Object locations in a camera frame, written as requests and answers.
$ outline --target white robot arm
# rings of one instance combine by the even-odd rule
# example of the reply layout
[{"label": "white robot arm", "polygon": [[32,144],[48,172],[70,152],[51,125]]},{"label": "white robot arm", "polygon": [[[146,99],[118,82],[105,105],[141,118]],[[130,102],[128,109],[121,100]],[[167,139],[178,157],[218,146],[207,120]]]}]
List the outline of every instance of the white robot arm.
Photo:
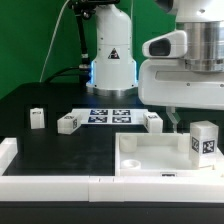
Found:
[{"label": "white robot arm", "polygon": [[89,64],[82,19],[96,14],[97,56],[91,63],[87,91],[104,96],[137,92],[136,62],[132,57],[132,24],[127,14],[115,7],[120,0],[72,0],[70,8],[79,25],[82,62]]},{"label": "white robot arm", "polygon": [[224,109],[224,1],[156,3],[176,13],[176,30],[146,42],[139,75],[144,104]]}]

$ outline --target small white cube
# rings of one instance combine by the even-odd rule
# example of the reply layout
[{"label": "small white cube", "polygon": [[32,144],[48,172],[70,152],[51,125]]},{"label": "small white cube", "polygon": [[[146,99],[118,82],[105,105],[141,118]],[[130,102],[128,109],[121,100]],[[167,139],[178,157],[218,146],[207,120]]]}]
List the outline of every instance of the small white cube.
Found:
[{"label": "small white cube", "polygon": [[68,113],[58,120],[59,134],[72,134],[81,126],[81,115]]},{"label": "small white cube", "polygon": [[189,158],[196,167],[215,165],[218,132],[219,127],[209,121],[191,123]]},{"label": "small white cube", "polygon": [[143,114],[144,126],[149,133],[162,133],[163,120],[155,112],[146,112]]},{"label": "small white cube", "polygon": [[44,109],[34,108],[30,110],[31,129],[45,128]]}]

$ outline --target green backdrop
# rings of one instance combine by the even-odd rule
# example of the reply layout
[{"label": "green backdrop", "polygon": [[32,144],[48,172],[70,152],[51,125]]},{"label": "green backdrop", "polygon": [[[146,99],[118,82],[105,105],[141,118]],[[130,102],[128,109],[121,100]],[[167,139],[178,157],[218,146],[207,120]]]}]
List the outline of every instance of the green backdrop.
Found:
[{"label": "green backdrop", "polygon": [[[38,82],[55,23],[65,0],[1,0],[0,4],[0,98],[28,82]],[[118,8],[131,15],[132,0]],[[174,29],[174,17],[163,13],[153,0],[133,0],[133,56],[138,65],[145,59],[142,44]],[[96,55],[94,17],[85,21],[90,57]],[[62,18],[45,78],[80,62],[77,25],[72,10]]]}]

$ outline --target black tabletop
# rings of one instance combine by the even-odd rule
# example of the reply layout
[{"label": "black tabletop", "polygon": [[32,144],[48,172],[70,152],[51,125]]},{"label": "black tabletop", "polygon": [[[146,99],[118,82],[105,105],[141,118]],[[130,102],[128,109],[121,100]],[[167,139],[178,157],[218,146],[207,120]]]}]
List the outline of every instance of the black tabletop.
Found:
[{"label": "black tabletop", "polygon": [[[45,110],[45,129],[30,128],[29,111],[35,107]],[[86,93],[78,84],[24,84],[0,100],[0,140],[16,137],[19,146],[4,175],[114,175],[115,133],[146,132],[145,128],[82,125],[72,135],[58,134],[57,119],[74,108],[148,109],[163,119],[164,132],[172,131],[165,108],[145,106],[137,95],[108,98]],[[180,132],[189,132],[194,121],[217,124],[223,151],[223,111],[178,108],[178,113]],[[0,223],[222,223],[224,205],[1,202],[0,217]]]}]

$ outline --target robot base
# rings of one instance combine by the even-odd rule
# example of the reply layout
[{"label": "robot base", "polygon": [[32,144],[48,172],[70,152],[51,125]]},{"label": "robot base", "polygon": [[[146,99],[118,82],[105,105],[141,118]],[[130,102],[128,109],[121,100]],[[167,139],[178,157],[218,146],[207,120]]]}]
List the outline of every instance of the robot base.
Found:
[{"label": "robot base", "polygon": [[93,93],[95,95],[108,96],[108,97],[124,97],[124,96],[129,96],[129,95],[138,93],[137,86],[131,89],[108,90],[108,89],[98,89],[96,87],[92,87],[87,84],[86,88],[88,93]]}]

